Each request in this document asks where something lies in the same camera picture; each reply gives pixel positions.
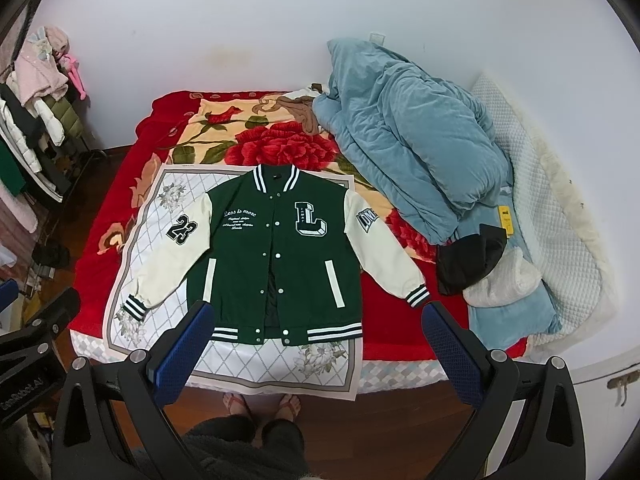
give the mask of red rose print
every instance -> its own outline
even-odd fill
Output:
[[[235,114],[239,114],[242,110],[235,106],[231,106],[229,110],[221,114],[205,114],[207,123],[209,124],[224,124],[231,120],[231,117]]]
[[[227,164],[253,166],[293,164],[300,170],[322,170],[333,162],[338,145],[333,139],[306,135],[296,121],[256,126],[236,135],[238,143],[225,154]]]
[[[436,246],[428,243],[427,239],[409,225],[400,216],[397,209],[393,208],[386,217],[385,223],[400,242],[402,247],[411,247],[415,253],[427,262],[436,262]]]

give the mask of jacket pocket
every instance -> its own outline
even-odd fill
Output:
[[[344,300],[342,299],[342,293],[340,292],[340,285],[338,285],[338,278],[335,275],[334,261],[327,260],[324,262],[326,267],[326,275],[329,277],[329,285],[331,285],[331,292],[334,294],[335,306],[338,308],[344,307]]]
[[[204,290],[202,292],[203,301],[211,301],[211,289],[213,287],[213,273],[216,272],[216,259],[209,258],[209,265],[207,266],[207,277],[204,279]]]

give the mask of white leather sleeve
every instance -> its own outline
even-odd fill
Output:
[[[354,190],[344,197],[344,232],[353,251],[376,283],[412,307],[429,301],[424,276],[389,227]]]
[[[137,321],[162,303],[209,248],[211,200],[205,193],[188,206],[134,274],[123,309]]]

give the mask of green jacket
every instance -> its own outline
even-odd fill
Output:
[[[134,276],[124,310],[142,321],[186,276],[188,304],[216,311],[214,340],[357,338],[360,266],[411,306],[428,300],[422,273],[360,195],[294,166],[260,165],[178,216]]]

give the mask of blue comforter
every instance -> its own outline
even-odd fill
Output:
[[[482,102],[369,41],[328,47],[334,71],[316,117],[409,224],[442,244],[477,202],[497,203],[509,163]]]

